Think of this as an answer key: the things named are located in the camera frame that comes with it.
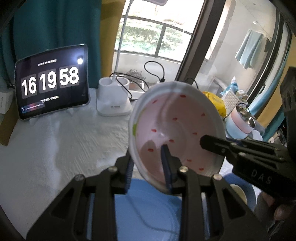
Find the pink steel-lined bowl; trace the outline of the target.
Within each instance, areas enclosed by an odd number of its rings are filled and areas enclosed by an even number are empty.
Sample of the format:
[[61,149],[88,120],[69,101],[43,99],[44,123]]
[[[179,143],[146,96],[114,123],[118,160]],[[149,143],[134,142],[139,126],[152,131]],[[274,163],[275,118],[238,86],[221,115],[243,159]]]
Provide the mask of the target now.
[[230,116],[234,124],[244,133],[249,134],[255,129],[255,119],[243,106],[237,105]]

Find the hanging light blue towel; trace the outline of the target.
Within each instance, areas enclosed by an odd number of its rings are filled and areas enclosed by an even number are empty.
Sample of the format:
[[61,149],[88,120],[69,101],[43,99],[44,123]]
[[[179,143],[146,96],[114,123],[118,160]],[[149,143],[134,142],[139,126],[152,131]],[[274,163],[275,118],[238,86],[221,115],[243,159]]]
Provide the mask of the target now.
[[235,59],[244,69],[254,68],[261,51],[264,34],[249,29],[245,38],[235,54]]

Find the yellow snack bag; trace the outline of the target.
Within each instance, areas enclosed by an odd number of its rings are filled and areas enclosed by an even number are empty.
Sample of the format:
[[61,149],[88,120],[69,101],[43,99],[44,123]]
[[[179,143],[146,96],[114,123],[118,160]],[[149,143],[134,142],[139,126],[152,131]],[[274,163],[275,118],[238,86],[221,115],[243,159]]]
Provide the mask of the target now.
[[203,91],[203,94],[213,103],[219,115],[224,118],[227,114],[224,101],[220,97],[211,92]]

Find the white toothbrush holder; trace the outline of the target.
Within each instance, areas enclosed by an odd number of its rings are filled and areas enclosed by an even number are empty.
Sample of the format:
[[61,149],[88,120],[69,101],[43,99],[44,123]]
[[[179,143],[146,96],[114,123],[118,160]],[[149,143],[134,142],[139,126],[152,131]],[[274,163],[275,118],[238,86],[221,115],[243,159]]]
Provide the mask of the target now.
[[130,81],[124,77],[104,77],[98,82],[97,111],[102,116],[127,115],[132,111],[129,99]]

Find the light blue bowl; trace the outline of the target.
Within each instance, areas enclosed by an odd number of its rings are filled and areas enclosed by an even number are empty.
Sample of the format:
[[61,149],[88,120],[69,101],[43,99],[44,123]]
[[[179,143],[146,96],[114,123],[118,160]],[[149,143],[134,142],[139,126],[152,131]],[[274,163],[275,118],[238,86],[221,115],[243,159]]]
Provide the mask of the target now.
[[232,118],[228,118],[226,121],[226,132],[231,138],[244,139],[252,131],[254,127],[250,126],[243,120],[234,121]]

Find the cream white bowl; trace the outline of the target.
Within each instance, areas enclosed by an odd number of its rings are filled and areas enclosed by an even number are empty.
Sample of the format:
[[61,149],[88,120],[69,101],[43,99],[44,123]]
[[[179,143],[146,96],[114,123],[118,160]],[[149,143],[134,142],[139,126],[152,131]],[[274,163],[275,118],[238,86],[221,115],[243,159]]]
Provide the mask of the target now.
[[244,201],[244,203],[247,205],[247,197],[243,189],[236,185],[236,184],[230,184],[230,187],[237,193],[237,195]]

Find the tablet clock display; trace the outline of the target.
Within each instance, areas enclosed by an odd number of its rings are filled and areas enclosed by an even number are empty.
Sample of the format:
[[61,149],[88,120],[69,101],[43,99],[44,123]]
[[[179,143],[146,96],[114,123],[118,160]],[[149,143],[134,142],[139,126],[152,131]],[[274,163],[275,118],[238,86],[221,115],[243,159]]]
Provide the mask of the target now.
[[22,121],[88,104],[87,45],[55,48],[20,59],[15,64],[15,92]]

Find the cardboard box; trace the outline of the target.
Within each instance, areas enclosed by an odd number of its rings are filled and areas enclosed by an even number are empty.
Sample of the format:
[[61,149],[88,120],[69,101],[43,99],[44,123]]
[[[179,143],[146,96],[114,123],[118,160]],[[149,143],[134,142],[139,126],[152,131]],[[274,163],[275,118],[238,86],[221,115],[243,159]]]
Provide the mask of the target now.
[[4,115],[0,125],[0,143],[7,146],[13,132],[13,129],[19,119],[16,101],[11,103],[9,110]]

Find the teal curtain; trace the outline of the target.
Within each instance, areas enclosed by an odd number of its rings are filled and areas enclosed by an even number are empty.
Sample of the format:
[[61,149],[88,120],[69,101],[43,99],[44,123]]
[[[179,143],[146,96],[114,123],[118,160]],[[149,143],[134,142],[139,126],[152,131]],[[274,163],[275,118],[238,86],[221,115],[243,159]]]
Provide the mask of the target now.
[[101,1],[25,1],[1,32],[1,87],[14,83],[16,61],[49,49],[86,44],[89,87],[101,78]]

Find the light blue plate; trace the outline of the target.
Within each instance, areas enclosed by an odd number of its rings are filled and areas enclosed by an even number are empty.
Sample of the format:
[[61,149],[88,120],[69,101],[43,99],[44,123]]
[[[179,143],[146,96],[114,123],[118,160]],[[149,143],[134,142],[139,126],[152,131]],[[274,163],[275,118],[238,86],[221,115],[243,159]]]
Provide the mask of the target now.
[[[223,176],[229,184],[240,186],[253,211],[256,195],[251,184],[233,173]],[[202,193],[205,239],[210,238],[206,195]],[[95,193],[89,197],[86,239],[92,240],[92,213]],[[126,195],[115,195],[115,216],[118,240],[179,240],[181,198],[159,192],[144,180],[133,179]]]

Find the pink strawberry bowl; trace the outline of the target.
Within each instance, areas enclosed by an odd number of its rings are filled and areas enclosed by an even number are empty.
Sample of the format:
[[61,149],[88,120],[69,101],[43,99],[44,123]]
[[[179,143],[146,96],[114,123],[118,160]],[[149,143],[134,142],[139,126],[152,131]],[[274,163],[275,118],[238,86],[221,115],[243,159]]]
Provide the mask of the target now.
[[184,82],[164,82],[137,100],[128,123],[128,151],[142,178],[167,194],[161,147],[203,176],[219,173],[224,157],[202,149],[204,135],[225,139],[225,128],[208,97]]

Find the white textured table cloth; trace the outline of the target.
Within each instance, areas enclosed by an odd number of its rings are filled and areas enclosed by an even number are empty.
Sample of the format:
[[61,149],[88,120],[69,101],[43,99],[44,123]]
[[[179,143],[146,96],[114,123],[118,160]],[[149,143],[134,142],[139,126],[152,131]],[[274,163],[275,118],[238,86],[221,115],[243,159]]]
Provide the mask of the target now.
[[1,146],[1,206],[22,237],[75,175],[96,175],[126,154],[129,119],[99,115],[91,89],[72,113],[17,121]]

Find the white basket with items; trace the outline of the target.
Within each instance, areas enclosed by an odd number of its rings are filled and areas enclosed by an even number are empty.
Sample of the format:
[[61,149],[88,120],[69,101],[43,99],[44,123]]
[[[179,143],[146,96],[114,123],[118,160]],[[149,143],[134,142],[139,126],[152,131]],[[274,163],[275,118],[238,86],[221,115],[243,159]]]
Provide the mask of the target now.
[[228,90],[221,99],[225,104],[226,114],[230,114],[237,105],[248,106],[247,101],[239,99],[231,90]]

